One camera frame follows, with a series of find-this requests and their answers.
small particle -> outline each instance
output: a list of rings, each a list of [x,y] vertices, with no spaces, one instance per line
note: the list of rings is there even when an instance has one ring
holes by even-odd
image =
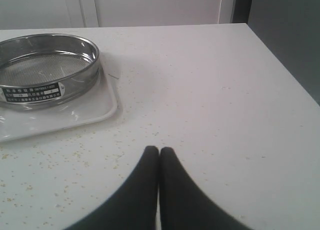
[[[2,159],[6,159],[9,156],[9,154],[3,154]]]

metal sieve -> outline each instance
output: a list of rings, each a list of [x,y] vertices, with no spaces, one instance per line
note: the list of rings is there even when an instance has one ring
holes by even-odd
[[[36,34],[0,42],[0,107],[56,106],[87,92],[97,81],[99,49],[67,34]]]

white tray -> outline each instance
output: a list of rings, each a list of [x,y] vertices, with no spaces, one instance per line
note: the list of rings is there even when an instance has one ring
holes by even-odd
[[[0,142],[99,122],[111,117],[116,110],[111,81],[105,71],[101,71],[92,89],[60,106],[23,112],[0,107]]]

speckled surface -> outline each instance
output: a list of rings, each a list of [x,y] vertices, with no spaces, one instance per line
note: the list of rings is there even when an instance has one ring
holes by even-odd
[[[96,43],[119,109],[0,145],[0,229],[73,224],[146,145],[175,148],[203,191],[256,230],[318,229],[320,108],[248,26],[2,30],[0,40],[36,33]]]

black object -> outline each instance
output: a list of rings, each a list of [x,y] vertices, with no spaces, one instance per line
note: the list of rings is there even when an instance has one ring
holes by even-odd
[[[159,193],[162,230],[249,230],[198,188],[169,147],[160,153]]]
[[[235,0],[232,23],[248,23],[252,0]]]
[[[158,173],[159,150],[147,146],[123,185],[98,209],[66,230],[154,230]]]

